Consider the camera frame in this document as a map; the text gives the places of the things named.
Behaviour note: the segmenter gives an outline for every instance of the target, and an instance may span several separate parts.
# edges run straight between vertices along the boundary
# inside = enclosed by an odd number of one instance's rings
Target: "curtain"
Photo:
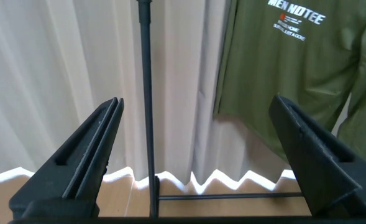
[[[213,118],[226,0],[151,3],[156,172],[274,182],[288,167],[234,118]],[[135,0],[0,1],[0,173],[37,170],[102,102],[125,99],[108,172],[147,174]]]

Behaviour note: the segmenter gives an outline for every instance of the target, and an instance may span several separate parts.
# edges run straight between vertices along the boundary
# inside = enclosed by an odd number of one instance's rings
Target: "wooden floor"
[[[27,181],[20,176],[0,183],[0,223],[12,219],[8,209],[10,197]],[[276,192],[300,191],[295,180],[280,179]],[[234,194],[268,192],[255,182],[247,179],[237,190],[231,190],[214,179],[204,194]],[[195,194],[192,183],[185,193],[167,179],[161,181],[161,195]],[[102,217],[147,217],[149,215],[148,188],[138,189],[131,176],[103,183],[97,203]],[[161,217],[203,217],[203,216],[259,216],[259,215],[310,215],[303,197],[293,198],[253,198],[221,200],[180,200],[160,202]]]

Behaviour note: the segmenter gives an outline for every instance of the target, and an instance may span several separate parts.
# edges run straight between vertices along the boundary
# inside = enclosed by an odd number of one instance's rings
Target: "curtain fold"
[[[230,2],[151,3],[156,172],[276,182],[287,167],[234,118],[213,119]],[[135,0],[0,1],[0,172],[37,170],[100,103],[125,110],[108,172],[147,174]]]

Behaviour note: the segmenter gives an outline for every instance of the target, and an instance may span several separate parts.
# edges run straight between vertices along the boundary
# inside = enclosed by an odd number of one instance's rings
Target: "garment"
[[[286,160],[268,116],[274,95],[366,160],[366,0],[241,0],[231,4],[214,115],[239,117]]]

